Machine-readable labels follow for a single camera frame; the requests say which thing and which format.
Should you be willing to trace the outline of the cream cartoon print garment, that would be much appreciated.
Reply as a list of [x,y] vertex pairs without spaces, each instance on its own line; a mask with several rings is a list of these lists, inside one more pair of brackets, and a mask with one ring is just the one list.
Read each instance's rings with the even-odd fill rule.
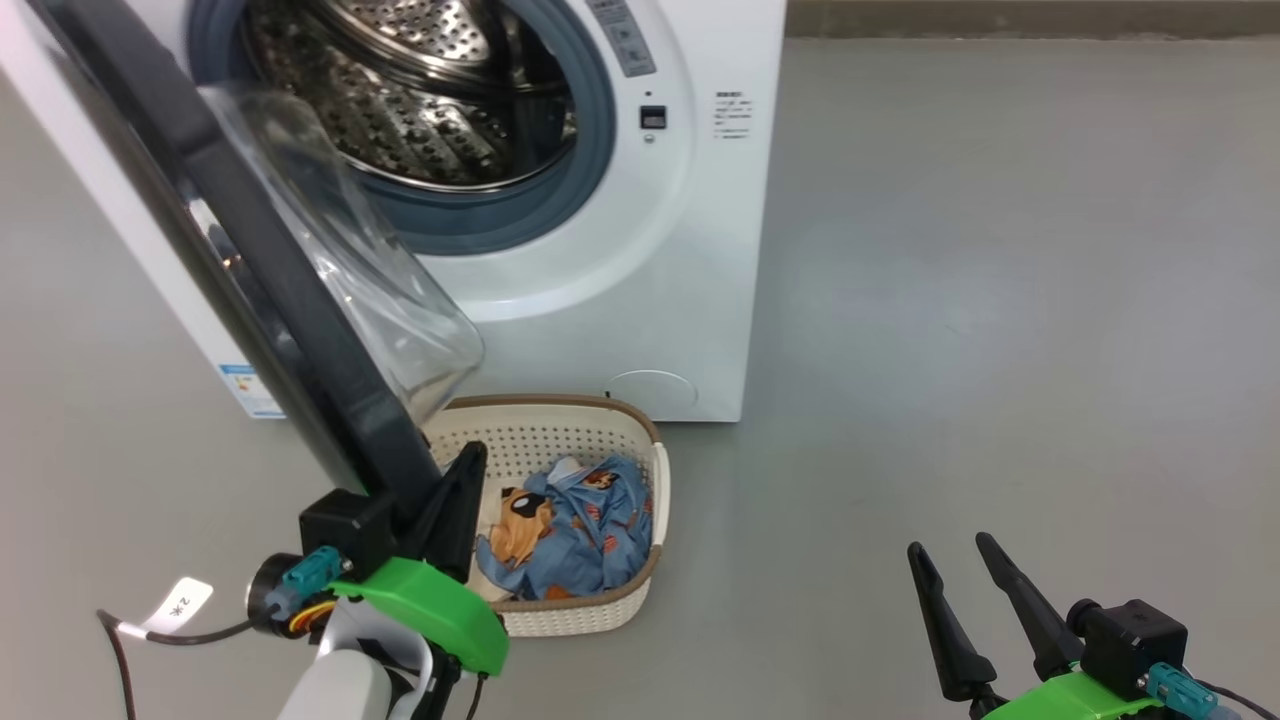
[[499,516],[488,534],[495,560],[511,569],[527,562],[538,542],[550,533],[554,515],[553,502],[547,495],[503,488]]

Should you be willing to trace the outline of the grey rubber door gasket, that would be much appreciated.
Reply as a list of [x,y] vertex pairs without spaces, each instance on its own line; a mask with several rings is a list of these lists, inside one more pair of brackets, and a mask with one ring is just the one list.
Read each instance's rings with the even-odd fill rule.
[[[617,136],[614,88],[602,50],[572,0],[504,3],[559,63],[575,100],[576,145],[541,174],[480,193],[398,184],[360,170],[338,150],[357,182],[416,252],[475,256],[532,242],[584,210],[611,169]],[[193,77],[205,85],[252,85],[297,97],[270,85],[253,68],[243,36],[246,4],[189,0],[184,29]]]

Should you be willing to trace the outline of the grey warning sticker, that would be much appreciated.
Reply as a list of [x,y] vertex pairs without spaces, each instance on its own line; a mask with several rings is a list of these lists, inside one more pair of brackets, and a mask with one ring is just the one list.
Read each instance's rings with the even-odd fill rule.
[[586,0],[586,4],[623,74],[628,78],[655,74],[654,56],[628,0]]

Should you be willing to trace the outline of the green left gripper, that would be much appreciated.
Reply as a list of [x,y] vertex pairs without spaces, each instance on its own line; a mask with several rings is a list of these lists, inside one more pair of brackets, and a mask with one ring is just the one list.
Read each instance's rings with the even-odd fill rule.
[[372,679],[388,691],[371,720],[443,720],[463,676],[484,685],[506,667],[509,634],[465,585],[486,465],[485,443],[467,442],[399,537],[402,559],[388,560],[364,582],[330,584],[330,650],[369,660]]

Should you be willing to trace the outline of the washing machine door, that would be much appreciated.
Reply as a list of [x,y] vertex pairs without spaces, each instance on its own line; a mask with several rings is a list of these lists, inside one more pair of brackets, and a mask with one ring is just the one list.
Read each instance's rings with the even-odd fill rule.
[[442,491],[422,429],[481,334],[316,109],[205,79],[131,0],[0,0],[0,68],[191,334],[228,342],[339,484]]

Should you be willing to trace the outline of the blue patterned garment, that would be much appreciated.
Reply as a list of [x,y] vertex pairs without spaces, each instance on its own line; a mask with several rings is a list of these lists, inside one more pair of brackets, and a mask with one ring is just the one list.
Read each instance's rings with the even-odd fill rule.
[[653,496],[640,465],[611,455],[595,465],[559,457],[549,470],[521,486],[553,502],[550,533],[531,559],[511,569],[490,551],[488,534],[495,511],[480,521],[475,541],[477,570],[511,600],[579,600],[604,594],[631,582],[648,561],[653,534]]

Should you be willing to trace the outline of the round white filter cover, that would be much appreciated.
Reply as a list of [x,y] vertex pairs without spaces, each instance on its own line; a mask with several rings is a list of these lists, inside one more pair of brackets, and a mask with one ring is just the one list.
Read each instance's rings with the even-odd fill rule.
[[684,377],[660,370],[631,370],[603,387],[609,398],[630,404],[650,416],[681,413],[698,402],[696,387]]

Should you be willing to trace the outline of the stainless steel washing machine drum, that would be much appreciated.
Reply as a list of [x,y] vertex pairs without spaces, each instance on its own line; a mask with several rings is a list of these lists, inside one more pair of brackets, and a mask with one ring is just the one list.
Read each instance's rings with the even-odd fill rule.
[[503,190],[577,141],[561,64],[504,0],[247,0],[243,36],[256,72],[385,181]]

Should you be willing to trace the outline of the cream perforated laundry basket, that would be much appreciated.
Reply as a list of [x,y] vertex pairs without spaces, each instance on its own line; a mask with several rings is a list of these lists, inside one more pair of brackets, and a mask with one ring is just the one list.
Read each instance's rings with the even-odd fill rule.
[[589,635],[635,618],[649,593],[669,524],[669,456],[643,413],[621,401],[588,396],[483,396],[454,401],[424,430],[442,462],[452,461],[470,441],[488,447],[480,521],[495,511],[500,488],[521,486],[559,457],[573,456],[584,465],[611,455],[635,460],[653,496],[653,534],[648,561],[631,582],[586,598],[517,601],[489,583],[474,561],[468,583],[492,602],[516,638]]

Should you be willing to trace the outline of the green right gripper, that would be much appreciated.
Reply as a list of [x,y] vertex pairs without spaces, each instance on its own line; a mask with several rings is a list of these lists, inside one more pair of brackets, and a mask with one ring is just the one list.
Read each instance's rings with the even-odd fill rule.
[[[986,720],[1166,720],[1166,707],[1134,683],[1120,688],[1084,671],[1071,673],[1084,652],[1082,641],[991,533],[977,533],[975,546],[993,583],[1007,596],[1033,651],[1033,669],[1043,682],[1000,705]],[[947,701],[992,701],[995,666],[964,632],[923,543],[908,546],[908,565],[942,696]]]

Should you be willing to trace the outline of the white front-load washing machine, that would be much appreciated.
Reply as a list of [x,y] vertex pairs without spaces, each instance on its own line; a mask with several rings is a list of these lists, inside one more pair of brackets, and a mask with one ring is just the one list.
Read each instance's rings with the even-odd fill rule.
[[[189,67],[189,0],[131,1]],[[410,247],[483,336],[485,361],[466,395],[609,398],[611,378],[660,370],[690,380],[698,402],[648,416],[741,418],[786,3],[628,0],[657,67],[628,78],[586,0],[572,0],[614,88],[600,188],[563,225],[513,249]],[[668,127],[641,129],[641,105],[667,106]]]

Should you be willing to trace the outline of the blue energy label sticker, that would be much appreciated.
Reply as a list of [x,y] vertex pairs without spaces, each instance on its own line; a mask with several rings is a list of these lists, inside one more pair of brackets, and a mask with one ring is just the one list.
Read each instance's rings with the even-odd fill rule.
[[255,419],[285,419],[279,402],[273,397],[265,382],[250,364],[218,365],[228,389],[239,402],[246,414]]

